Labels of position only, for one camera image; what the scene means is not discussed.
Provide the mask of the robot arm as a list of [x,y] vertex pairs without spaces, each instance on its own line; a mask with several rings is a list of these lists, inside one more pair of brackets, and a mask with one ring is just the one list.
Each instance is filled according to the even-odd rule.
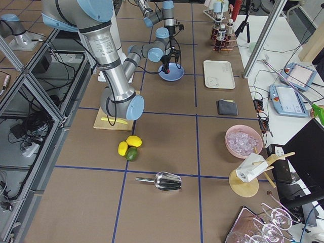
[[174,37],[184,30],[184,25],[175,19],[173,1],[164,1],[161,8],[156,7],[156,11],[150,7],[149,2],[142,0],[134,1],[135,5],[141,10],[144,17],[143,21],[147,27],[150,28],[162,21],[164,28],[169,31],[170,37]]
[[113,38],[118,32],[115,25],[112,1],[43,1],[42,16],[45,25],[52,28],[78,32],[85,37],[95,63],[104,75],[109,89],[101,98],[101,108],[108,116],[137,120],[144,110],[144,98],[136,94],[129,80],[143,58],[162,62],[162,72],[169,73],[170,59],[178,61],[180,51],[172,47],[177,22],[173,1],[164,1],[162,9],[154,12],[148,1],[136,1],[143,13],[146,26],[163,21],[156,30],[151,44],[131,46],[124,61],[120,59],[120,42]]

